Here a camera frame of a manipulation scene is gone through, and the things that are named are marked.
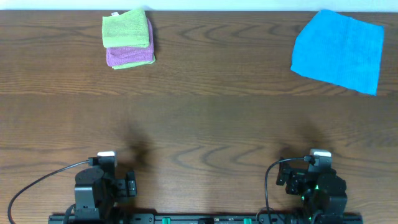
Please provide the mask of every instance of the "wooden table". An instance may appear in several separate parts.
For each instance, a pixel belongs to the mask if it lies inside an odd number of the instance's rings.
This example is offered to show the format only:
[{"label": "wooden table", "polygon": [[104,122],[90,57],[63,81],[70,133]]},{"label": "wooden table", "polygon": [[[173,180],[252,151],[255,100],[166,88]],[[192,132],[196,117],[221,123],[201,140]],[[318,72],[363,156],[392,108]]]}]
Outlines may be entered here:
[{"label": "wooden table", "polygon": [[[346,210],[398,222],[398,14],[344,13],[385,26],[377,96],[290,71],[314,12],[148,12],[156,63],[106,65],[111,11],[0,12],[0,223],[33,180],[98,151],[135,169],[139,208],[256,213],[264,173],[311,147],[333,152]],[[74,176],[48,178],[15,202],[17,223],[46,223],[74,202]],[[270,205],[299,206],[270,176]]]}]

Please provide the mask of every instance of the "blue towel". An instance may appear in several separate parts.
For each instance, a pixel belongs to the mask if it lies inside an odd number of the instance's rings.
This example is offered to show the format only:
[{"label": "blue towel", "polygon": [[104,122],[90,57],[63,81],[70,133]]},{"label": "blue towel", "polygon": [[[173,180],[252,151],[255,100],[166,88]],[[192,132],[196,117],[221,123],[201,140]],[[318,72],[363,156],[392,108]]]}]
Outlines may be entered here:
[{"label": "blue towel", "polygon": [[322,10],[298,35],[290,69],[303,77],[376,95],[383,40],[383,26]]}]

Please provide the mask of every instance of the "white wall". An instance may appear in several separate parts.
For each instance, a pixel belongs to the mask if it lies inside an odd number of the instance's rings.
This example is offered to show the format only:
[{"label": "white wall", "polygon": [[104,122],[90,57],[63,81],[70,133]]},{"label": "white wall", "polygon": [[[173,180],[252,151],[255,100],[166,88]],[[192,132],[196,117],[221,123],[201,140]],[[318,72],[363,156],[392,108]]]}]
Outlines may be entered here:
[{"label": "white wall", "polygon": [[398,12],[398,0],[0,0],[0,9]]}]

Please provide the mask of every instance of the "green towel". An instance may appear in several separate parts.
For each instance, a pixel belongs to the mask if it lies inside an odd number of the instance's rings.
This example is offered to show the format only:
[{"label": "green towel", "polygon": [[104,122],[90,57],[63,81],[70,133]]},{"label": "green towel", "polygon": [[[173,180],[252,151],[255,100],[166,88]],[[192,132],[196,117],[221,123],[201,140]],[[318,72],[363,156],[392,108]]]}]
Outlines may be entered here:
[{"label": "green towel", "polygon": [[148,47],[149,30],[145,11],[136,9],[120,16],[102,18],[104,47]]},{"label": "green towel", "polygon": [[132,68],[132,67],[136,67],[136,66],[140,66],[140,65],[152,64],[152,63],[154,63],[155,61],[156,61],[156,59],[155,59],[155,55],[154,55],[154,59],[153,59],[152,61],[125,63],[125,64],[123,64],[123,65],[112,66],[112,68],[113,68],[113,69]]}]

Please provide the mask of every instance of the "towel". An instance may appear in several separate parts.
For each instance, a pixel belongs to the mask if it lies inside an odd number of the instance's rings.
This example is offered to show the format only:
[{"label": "towel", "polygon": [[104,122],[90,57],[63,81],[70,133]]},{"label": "towel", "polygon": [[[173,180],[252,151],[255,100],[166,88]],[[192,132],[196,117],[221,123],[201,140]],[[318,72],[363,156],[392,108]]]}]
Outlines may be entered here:
[{"label": "towel", "polygon": [[147,61],[147,62],[132,62],[132,63],[125,63],[124,65],[117,65],[117,66],[112,66],[113,69],[124,69],[124,68],[132,68],[140,65],[147,65],[147,64],[152,64],[156,61],[155,55],[152,55],[152,60]]},{"label": "towel", "polygon": [[125,12],[120,16],[103,17],[104,47],[148,47],[149,31],[143,9]]},{"label": "towel", "polygon": [[383,40],[382,26],[322,10],[298,35],[291,70],[376,95]]},{"label": "towel", "polygon": [[149,46],[139,47],[110,47],[106,49],[106,63],[109,66],[122,65],[131,62],[152,61],[154,54],[154,38],[152,25],[147,19],[149,29]]}]

